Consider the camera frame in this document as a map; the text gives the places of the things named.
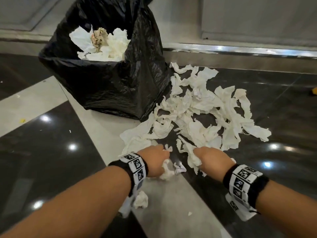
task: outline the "person's left hand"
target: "person's left hand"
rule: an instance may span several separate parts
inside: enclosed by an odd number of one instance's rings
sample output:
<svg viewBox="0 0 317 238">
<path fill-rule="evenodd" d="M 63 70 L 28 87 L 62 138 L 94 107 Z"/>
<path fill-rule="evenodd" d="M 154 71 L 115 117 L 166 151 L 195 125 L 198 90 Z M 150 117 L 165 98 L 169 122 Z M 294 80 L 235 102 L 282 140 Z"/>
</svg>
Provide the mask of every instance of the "person's left hand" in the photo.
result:
<svg viewBox="0 0 317 238">
<path fill-rule="evenodd" d="M 163 161 L 170 158 L 170 153 L 164 150 L 162 144 L 157 146 L 150 146 L 137 152 L 149 168 L 148 177 L 160 177 L 164 173 L 164 168 L 162 167 Z"/>
</svg>

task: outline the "person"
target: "person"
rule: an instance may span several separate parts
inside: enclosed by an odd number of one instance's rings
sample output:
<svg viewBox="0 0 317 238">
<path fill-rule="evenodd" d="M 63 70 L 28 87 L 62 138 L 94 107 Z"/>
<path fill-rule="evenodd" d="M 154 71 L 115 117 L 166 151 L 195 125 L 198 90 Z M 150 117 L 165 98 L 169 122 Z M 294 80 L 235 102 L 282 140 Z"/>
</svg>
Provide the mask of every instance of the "person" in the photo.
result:
<svg viewBox="0 0 317 238">
<path fill-rule="evenodd" d="M 170 156 L 162 145 L 150 146 L 137 154 L 147 164 L 148 177 L 162 175 L 162 163 Z M 202 162 L 199 168 L 220 182 L 235 165 L 215 148 L 195 148 L 194 154 Z M 131 185 L 128 172 L 108 166 L 60 193 L 0 238 L 99 237 L 116 216 Z M 258 194 L 255 206 L 286 235 L 317 237 L 315 200 L 269 180 Z"/>
</svg>

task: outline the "black plastic bag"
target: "black plastic bag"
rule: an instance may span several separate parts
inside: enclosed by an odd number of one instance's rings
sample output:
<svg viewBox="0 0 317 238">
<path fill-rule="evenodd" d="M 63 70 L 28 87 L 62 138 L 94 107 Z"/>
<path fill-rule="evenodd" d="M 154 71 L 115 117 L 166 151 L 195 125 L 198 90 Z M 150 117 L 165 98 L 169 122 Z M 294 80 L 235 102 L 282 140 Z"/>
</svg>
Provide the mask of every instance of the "black plastic bag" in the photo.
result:
<svg viewBox="0 0 317 238">
<path fill-rule="evenodd" d="M 131 39 L 121 62 L 81 60 L 69 34 L 78 26 Z M 85 109 L 143 120 L 169 83 L 159 29 L 142 0 L 77 0 L 39 54 L 40 61 Z"/>
</svg>

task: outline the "forearm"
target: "forearm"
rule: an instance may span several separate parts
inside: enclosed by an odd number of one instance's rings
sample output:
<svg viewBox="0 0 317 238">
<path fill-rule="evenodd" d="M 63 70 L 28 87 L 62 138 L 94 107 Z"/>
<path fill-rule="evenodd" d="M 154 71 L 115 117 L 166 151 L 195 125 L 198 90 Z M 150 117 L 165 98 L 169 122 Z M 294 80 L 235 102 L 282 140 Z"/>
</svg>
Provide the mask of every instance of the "forearm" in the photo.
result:
<svg viewBox="0 0 317 238">
<path fill-rule="evenodd" d="M 317 201 L 308 196 L 269 181 L 256 209 L 290 237 L 317 237 Z"/>
<path fill-rule="evenodd" d="M 127 172 L 107 167 L 60 193 L 1 238 L 99 237 L 130 189 Z"/>
</svg>

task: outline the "black floor tile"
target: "black floor tile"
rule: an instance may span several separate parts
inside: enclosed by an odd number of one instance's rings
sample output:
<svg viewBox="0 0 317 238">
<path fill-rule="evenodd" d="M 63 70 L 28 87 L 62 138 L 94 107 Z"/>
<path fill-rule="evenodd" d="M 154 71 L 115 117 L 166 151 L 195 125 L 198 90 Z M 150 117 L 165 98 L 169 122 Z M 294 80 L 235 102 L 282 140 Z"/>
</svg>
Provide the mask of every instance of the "black floor tile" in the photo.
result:
<svg viewBox="0 0 317 238">
<path fill-rule="evenodd" d="M 104 167 L 68 101 L 0 137 L 0 233 Z M 133 214 L 117 217 L 105 234 L 130 237 L 131 228 L 145 237 Z"/>
<path fill-rule="evenodd" d="M 240 134 L 238 149 L 226 153 L 238 163 L 247 164 L 303 194 L 317 198 L 317 96 L 309 90 L 317 84 L 317 76 L 251 70 L 217 69 L 216 77 L 207 82 L 207 88 L 216 87 L 247 90 L 251 112 L 256 125 L 269 128 L 269 142 Z M 196 118 L 208 127 L 215 124 L 212 115 Z M 176 133 L 170 132 L 162 144 L 176 147 Z M 225 200 L 228 192 L 224 186 L 209 177 L 195 175 L 187 165 L 187 153 L 175 149 L 171 160 L 179 160 L 187 168 L 182 173 L 199 196 L 217 216 L 232 237 L 284 237 L 261 215 L 243 222 Z"/>
<path fill-rule="evenodd" d="M 0 54 L 0 100 L 50 76 L 36 56 Z"/>
</svg>

